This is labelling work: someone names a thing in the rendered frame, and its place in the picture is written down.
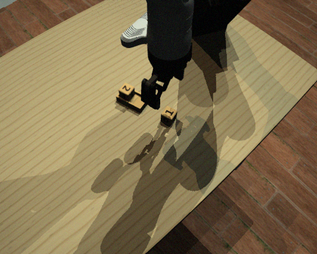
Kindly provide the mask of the tan shallow rectangular tray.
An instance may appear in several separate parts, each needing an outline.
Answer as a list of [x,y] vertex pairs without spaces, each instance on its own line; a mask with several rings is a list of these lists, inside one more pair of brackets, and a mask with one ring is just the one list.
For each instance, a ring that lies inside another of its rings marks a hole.
[[146,106],[144,102],[141,101],[141,93],[135,90],[135,95],[131,98],[130,101],[127,101],[120,97],[119,93],[116,95],[116,100],[141,112]]

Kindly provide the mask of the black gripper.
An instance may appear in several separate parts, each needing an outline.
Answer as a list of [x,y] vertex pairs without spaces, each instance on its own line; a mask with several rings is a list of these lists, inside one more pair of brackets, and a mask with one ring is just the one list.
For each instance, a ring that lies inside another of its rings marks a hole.
[[[184,77],[184,69],[192,58],[192,42],[189,52],[182,58],[177,60],[162,60],[153,56],[148,47],[148,60],[153,67],[152,76],[149,80],[144,78],[141,85],[141,101],[149,105],[153,109],[160,108],[160,97],[162,92],[166,91],[170,80],[177,78],[182,81]],[[161,86],[156,81],[163,82]],[[156,95],[156,90],[158,93]]]

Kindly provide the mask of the tan wooden cube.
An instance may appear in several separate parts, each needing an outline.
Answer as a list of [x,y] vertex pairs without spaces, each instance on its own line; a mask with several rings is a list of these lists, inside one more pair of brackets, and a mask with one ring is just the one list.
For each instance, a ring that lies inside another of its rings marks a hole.
[[135,88],[127,83],[124,83],[118,91],[120,97],[127,101],[130,101],[135,95]]
[[174,120],[177,117],[177,110],[166,106],[166,108],[163,110],[162,114],[161,114],[161,121],[172,125],[172,123],[174,122]]

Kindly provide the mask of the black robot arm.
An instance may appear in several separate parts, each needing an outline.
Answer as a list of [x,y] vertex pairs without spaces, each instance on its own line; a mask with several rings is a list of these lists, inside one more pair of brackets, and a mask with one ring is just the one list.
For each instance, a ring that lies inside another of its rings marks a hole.
[[194,0],[146,0],[147,12],[121,35],[123,47],[147,44],[162,60],[177,60],[191,48]]

